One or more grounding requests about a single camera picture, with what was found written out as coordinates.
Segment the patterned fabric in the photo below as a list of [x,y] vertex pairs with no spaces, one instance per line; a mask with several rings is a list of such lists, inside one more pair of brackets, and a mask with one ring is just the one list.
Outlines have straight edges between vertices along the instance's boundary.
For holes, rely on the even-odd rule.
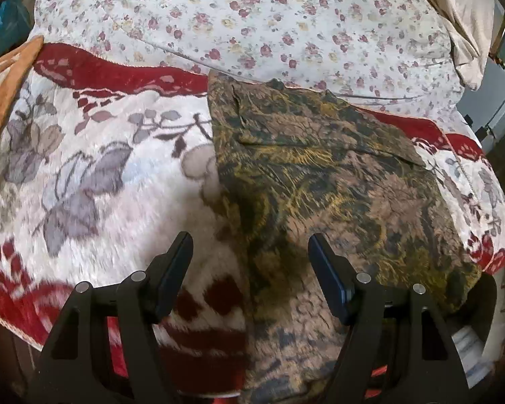
[[[41,348],[82,280],[121,282],[182,230],[194,256],[154,327],[184,394],[235,395],[246,363],[237,259],[219,231],[207,78],[45,44],[0,132],[0,322]],[[127,375],[119,327],[114,369]]]
[[329,89],[472,137],[427,0],[37,0],[35,13],[32,34],[114,62]]
[[38,36],[0,58],[0,130],[15,94],[42,45],[43,37]]
[[505,195],[477,143],[458,133],[444,133],[424,118],[370,111],[401,129],[436,176],[442,197],[466,251],[494,274],[505,265]]
[[453,310],[480,277],[409,139],[323,94],[211,74],[208,101],[230,226],[244,241],[254,362],[245,400],[307,391],[340,350],[307,259],[322,232],[382,284],[421,282]]

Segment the metal screw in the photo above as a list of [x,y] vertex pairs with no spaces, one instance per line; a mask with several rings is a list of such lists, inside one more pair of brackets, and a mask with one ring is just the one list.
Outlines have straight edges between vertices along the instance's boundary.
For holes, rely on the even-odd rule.
[[86,290],[90,288],[90,284],[88,284],[86,281],[79,282],[75,286],[75,290],[79,293],[84,293]]
[[414,284],[413,291],[418,295],[424,295],[427,290],[423,284]]
[[146,272],[142,270],[137,270],[131,275],[131,279],[135,282],[142,281],[146,277]]
[[361,272],[361,273],[357,274],[357,280],[360,283],[368,284],[372,280],[372,278],[370,277],[369,274],[366,274],[365,272]]

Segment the bed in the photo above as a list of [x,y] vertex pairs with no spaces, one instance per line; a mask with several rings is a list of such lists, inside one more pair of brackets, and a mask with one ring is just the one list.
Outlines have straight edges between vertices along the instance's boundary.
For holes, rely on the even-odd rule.
[[[456,110],[464,87],[428,0],[37,0],[38,34],[0,135],[0,323],[37,348],[77,282],[119,282],[187,230],[198,246],[155,328],[178,389],[267,402],[329,375],[307,353],[292,382],[273,363],[251,380],[250,281],[218,205],[210,70],[328,90],[396,127],[436,178],[462,253],[491,274],[505,265],[505,196]],[[336,357],[323,297],[297,299]],[[116,321],[109,330],[127,375]],[[278,345],[296,348],[284,332]]]

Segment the floral blanket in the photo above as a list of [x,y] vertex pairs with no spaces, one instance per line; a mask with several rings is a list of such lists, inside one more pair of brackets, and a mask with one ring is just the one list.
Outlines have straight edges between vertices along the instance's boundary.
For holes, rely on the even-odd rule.
[[[187,230],[197,247],[172,314],[155,327],[160,351],[183,393],[238,393],[248,280],[217,204],[207,89],[204,75],[44,45],[0,135],[2,324],[41,347],[76,283],[119,282]],[[503,266],[505,197],[477,145],[430,120],[368,113],[404,132],[434,172],[472,261]],[[451,296],[463,299],[467,286],[451,279]],[[109,327],[114,368],[126,374],[117,324]]]

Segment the pink flower print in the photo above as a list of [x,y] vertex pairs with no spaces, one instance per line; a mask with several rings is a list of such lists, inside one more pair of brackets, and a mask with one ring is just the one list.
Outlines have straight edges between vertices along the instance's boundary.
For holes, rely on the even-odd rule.
[[242,55],[237,61],[241,63],[241,66],[248,70],[256,65],[255,59],[251,56]]
[[307,5],[307,6],[305,6],[305,12],[308,13],[309,15],[315,15],[316,8],[313,5]]
[[310,55],[320,54],[320,51],[319,51],[318,47],[315,44],[311,43],[311,42],[307,43],[306,50],[308,51],[308,54],[310,54]]
[[320,82],[316,83],[314,87],[321,91],[325,91],[327,89],[327,83],[325,83],[325,80],[320,80]]
[[357,19],[359,21],[363,20],[363,15],[361,13],[361,6],[359,6],[357,3],[351,4],[349,12],[353,19]]
[[286,45],[292,45],[294,43],[294,39],[292,39],[288,33],[285,33],[282,39]]
[[194,18],[198,24],[209,24],[209,17],[205,13],[197,13]]
[[264,56],[264,58],[270,58],[272,56],[271,47],[264,43],[264,45],[260,48],[260,54]]
[[219,50],[217,50],[216,48],[212,48],[208,54],[208,57],[210,59],[213,59],[214,61],[218,61],[219,59],[221,59],[221,53],[219,53]]
[[152,17],[148,21],[148,28],[152,30],[157,30],[157,27],[158,27],[157,20],[154,17]]
[[143,33],[139,28],[132,29],[129,32],[129,37],[132,37],[133,39],[142,39]]
[[179,18],[181,16],[181,10],[174,6],[174,8],[170,11],[170,16],[173,18]]
[[385,76],[385,84],[384,85],[389,91],[393,91],[395,88],[395,84],[393,83],[393,80],[390,76]]
[[380,15],[385,15],[387,13],[387,9],[392,6],[389,0],[375,0],[374,6],[380,10]]
[[241,0],[243,4],[254,5],[255,3],[260,3],[260,0]]
[[336,45],[341,45],[341,44],[348,44],[350,41],[352,41],[353,39],[351,38],[351,36],[349,36],[345,30],[343,30],[342,32],[339,32],[337,35],[333,35],[332,37],[333,39],[333,42],[336,44]]

